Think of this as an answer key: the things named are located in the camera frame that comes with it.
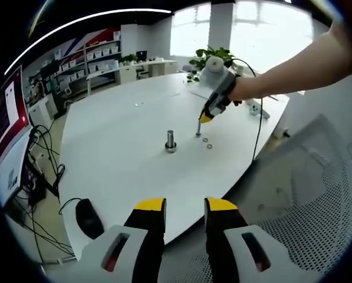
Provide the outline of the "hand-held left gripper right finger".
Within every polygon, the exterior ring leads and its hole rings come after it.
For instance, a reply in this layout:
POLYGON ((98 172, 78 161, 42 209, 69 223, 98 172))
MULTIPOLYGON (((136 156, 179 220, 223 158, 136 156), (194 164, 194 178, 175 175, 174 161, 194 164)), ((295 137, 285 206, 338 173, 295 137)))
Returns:
POLYGON ((287 248, 230 201, 205 198, 205 233, 214 282, 295 282, 287 248))

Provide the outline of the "person's right hand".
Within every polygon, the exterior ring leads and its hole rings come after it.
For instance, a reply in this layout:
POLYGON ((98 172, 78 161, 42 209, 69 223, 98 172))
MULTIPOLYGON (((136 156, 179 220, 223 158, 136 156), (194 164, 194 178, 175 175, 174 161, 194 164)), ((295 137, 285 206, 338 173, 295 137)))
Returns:
POLYGON ((245 101, 265 96, 264 85, 260 77, 237 77, 235 86, 228 95, 230 101, 245 101))

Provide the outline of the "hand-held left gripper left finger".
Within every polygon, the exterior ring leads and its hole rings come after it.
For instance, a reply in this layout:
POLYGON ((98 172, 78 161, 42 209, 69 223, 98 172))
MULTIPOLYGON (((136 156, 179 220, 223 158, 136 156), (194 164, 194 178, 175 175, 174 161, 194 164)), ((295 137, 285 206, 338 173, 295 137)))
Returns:
POLYGON ((139 202, 123 225, 109 229, 83 199, 78 225, 92 240, 78 262, 79 282, 157 282, 165 247, 165 198, 139 202))

